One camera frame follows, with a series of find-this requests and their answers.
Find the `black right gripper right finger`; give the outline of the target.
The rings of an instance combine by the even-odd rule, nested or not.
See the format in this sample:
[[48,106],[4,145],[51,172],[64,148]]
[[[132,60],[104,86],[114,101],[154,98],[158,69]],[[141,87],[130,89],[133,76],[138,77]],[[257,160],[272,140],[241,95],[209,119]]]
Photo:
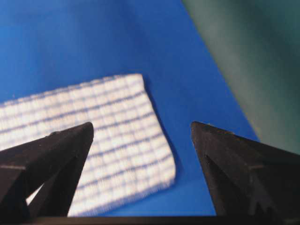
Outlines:
[[217,215],[300,216],[300,157],[197,121],[191,138]]

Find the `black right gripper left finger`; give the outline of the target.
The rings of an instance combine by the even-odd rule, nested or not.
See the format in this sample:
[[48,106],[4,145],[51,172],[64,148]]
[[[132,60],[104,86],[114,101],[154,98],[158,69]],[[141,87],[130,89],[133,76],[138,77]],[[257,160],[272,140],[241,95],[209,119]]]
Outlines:
[[91,122],[0,152],[0,218],[68,215],[94,137]]

